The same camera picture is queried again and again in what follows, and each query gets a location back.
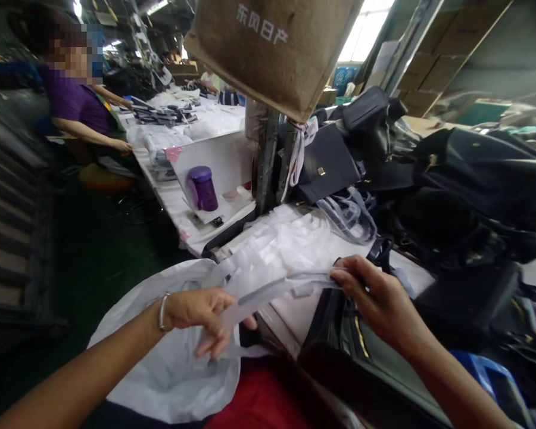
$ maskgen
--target green floor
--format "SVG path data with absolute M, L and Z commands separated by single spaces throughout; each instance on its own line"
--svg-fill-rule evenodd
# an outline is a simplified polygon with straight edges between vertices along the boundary
M 103 315 L 132 287 L 164 268 L 191 259 L 179 250 L 165 213 L 130 226 L 108 200 L 68 182 L 55 212 L 55 313 L 71 326 L 58 341 L 35 341 L 0 359 L 0 414 L 82 352 Z M 109 427 L 96 421 L 86 427 Z

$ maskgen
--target red cloth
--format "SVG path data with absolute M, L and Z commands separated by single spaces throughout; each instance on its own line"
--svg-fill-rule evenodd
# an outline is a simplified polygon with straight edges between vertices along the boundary
M 294 399 L 270 367 L 241 372 L 232 402 L 205 429 L 310 428 Z

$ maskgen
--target bracelet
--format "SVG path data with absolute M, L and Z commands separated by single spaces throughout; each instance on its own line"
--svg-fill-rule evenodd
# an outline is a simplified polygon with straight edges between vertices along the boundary
M 169 331 L 173 330 L 173 328 L 171 328 L 171 329 L 165 328 L 165 320 L 164 320 L 164 316 L 165 316 L 165 301 L 167 300 L 167 297 L 169 295 L 171 295 L 170 292 L 165 292 L 165 296 L 163 297 L 163 299 L 161 299 L 161 307 L 159 308 L 159 329 L 162 332 L 169 332 Z

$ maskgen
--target hand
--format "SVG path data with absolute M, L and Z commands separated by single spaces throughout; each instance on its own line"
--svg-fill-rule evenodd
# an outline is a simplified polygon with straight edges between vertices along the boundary
M 110 139 L 109 140 L 109 146 L 117 149 L 120 152 L 131 152 L 131 145 L 127 142 L 124 142 L 123 140 L 119 139 Z
M 220 288 L 174 293 L 166 301 L 166 326 L 184 329 L 202 325 L 215 341 L 198 349 L 196 357 L 210 352 L 211 358 L 216 359 L 226 350 L 232 335 L 232 331 L 222 328 L 219 314 L 235 302 L 234 296 Z M 244 325 L 248 329 L 258 327 L 252 316 L 244 320 Z
M 347 269 L 332 270 L 331 276 L 356 301 L 365 323 L 404 357 L 423 350 L 426 341 L 436 341 L 397 278 L 359 255 L 341 259 L 335 266 Z
M 127 110 L 133 110 L 133 103 L 131 103 L 129 100 L 126 100 L 124 98 L 118 98 L 116 100 L 111 100 L 110 103 L 112 105 L 116 105 L 119 107 L 126 108 Z

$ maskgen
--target purple thermos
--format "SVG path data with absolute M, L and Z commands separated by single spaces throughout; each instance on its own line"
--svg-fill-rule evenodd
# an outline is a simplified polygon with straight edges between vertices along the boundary
M 207 166 L 193 167 L 187 177 L 195 206 L 200 210 L 213 212 L 219 208 L 213 186 L 213 173 Z

